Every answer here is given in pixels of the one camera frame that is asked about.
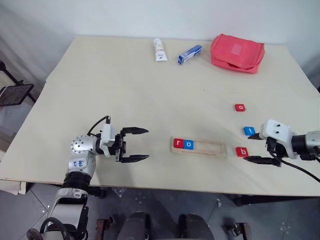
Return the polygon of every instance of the table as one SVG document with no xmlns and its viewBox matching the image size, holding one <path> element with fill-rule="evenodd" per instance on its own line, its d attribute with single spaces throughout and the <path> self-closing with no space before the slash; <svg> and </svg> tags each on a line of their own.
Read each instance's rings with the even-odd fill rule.
<svg viewBox="0 0 320 240">
<path fill-rule="evenodd" d="M 0 177 L 61 184 L 70 143 L 101 117 L 111 125 L 141 127 L 127 135 L 137 163 L 97 157 L 93 186 L 176 189 L 279 196 L 320 196 L 320 185 L 283 165 L 257 165 L 236 156 L 268 156 L 263 141 L 248 140 L 272 118 L 298 134 L 320 129 L 320 96 L 284 45 L 266 45 L 257 74 L 211 65 L 210 42 L 163 39 L 168 57 L 155 62 L 147 38 L 77 36 L 49 75 L 42 93 L 0 163 Z M 186 64 L 177 57 L 194 45 L 203 52 Z M 234 110 L 243 103 L 245 112 Z M 171 138 L 225 142 L 227 159 L 170 152 Z M 318 162 L 290 160 L 320 176 Z"/>
</svg>

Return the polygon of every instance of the red pouch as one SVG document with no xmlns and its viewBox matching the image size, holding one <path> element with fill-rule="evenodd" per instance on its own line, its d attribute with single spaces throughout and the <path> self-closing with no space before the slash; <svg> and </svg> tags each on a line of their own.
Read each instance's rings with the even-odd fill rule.
<svg viewBox="0 0 320 240">
<path fill-rule="evenodd" d="M 265 44 L 220 34 L 211 44 L 213 65 L 256 74 L 265 55 Z"/>
</svg>

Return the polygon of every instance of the red letter block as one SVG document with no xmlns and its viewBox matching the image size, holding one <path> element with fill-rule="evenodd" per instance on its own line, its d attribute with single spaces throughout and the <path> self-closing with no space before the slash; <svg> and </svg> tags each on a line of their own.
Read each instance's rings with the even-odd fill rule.
<svg viewBox="0 0 320 240">
<path fill-rule="evenodd" d="M 236 104 L 235 106 L 235 110 L 237 112 L 244 112 L 246 110 L 245 105 L 244 104 Z"/>
<path fill-rule="evenodd" d="M 235 148 L 236 155 L 241 158 L 245 158 L 249 156 L 248 150 L 246 147 L 236 147 Z"/>
<path fill-rule="evenodd" d="M 173 146 L 176 149 L 183 149 L 185 147 L 185 140 L 181 138 L 175 138 L 173 139 Z"/>
</svg>

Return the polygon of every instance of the black cable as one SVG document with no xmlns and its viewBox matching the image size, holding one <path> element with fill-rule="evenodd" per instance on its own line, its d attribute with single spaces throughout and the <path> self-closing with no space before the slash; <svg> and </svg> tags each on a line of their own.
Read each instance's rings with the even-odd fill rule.
<svg viewBox="0 0 320 240">
<path fill-rule="evenodd" d="M 87 135 L 90 136 L 90 135 L 93 135 L 91 133 L 91 131 L 99 124 L 101 123 L 103 120 L 107 119 L 109 116 L 104 116 L 103 118 L 101 118 L 99 121 L 97 121 L 91 128 L 90 130 L 88 131 Z"/>
<path fill-rule="evenodd" d="M 89 237 L 88 230 L 85 230 L 85 239 L 84 240 L 88 240 L 88 237 Z"/>
<path fill-rule="evenodd" d="M 269 153 L 271 154 L 271 156 L 272 156 L 275 160 L 277 160 L 277 161 L 279 161 L 279 162 L 281 162 L 281 163 L 283 163 L 283 164 L 285 164 L 285 165 L 288 165 L 288 166 L 290 166 L 290 167 L 293 167 L 293 168 L 295 168 L 295 169 L 298 169 L 298 170 L 300 170 L 301 172 L 304 172 L 305 174 L 309 175 L 310 177 L 312 177 L 313 179 L 315 179 L 316 181 L 318 181 L 318 182 L 320 183 L 320 178 L 316 177 L 316 176 L 313 175 L 311 172 L 308 172 L 307 170 L 303 169 L 302 167 L 299 167 L 299 166 L 297 166 L 297 165 L 294 165 L 294 164 L 292 164 L 292 163 L 289 163 L 289 162 L 287 162 L 287 161 L 282 160 L 280 157 L 277 157 L 277 156 L 276 156 L 275 154 L 273 154 L 271 151 L 269 151 Z"/>
<path fill-rule="evenodd" d="M 43 234 L 45 232 L 45 227 L 49 222 L 52 222 L 53 224 L 55 224 L 55 227 L 57 227 L 59 229 L 59 231 L 62 234 L 63 240 L 70 240 L 69 232 L 68 232 L 66 226 L 62 222 L 60 222 L 58 219 L 56 219 L 55 217 L 48 217 L 46 220 L 43 221 L 41 228 L 40 228 L 41 234 Z"/>
</svg>

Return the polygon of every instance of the floor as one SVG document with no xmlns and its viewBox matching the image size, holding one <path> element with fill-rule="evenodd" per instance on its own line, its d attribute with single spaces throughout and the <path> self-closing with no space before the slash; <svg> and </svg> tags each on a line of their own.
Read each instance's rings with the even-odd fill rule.
<svg viewBox="0 0 320 240">
<path fill-rule="evenodd" d="M 26 195 L 0 191 L 0 239 L 26 240 L 29 228 L 39 230 L 57 189 L 37 183 Z M 117 223 L 105 232 L 104 239 L 116 240 L 126 217 L 136 211 L 150 215 L 152 239 L 175 238 L 178 218 L 187 213 L 202 216 L 216 240 L 230 240 L 222 226 L 232 221 L 249 223 L 253 240 L 320 239 L 319 198 L 238 207 L 232 196 L 218 193 L 137 188 L 108 188 L 106 193 L 104 199 L 88 199 L 89 240 L 95 239 L 96 220 L 110 215 Z"/>
</svg>

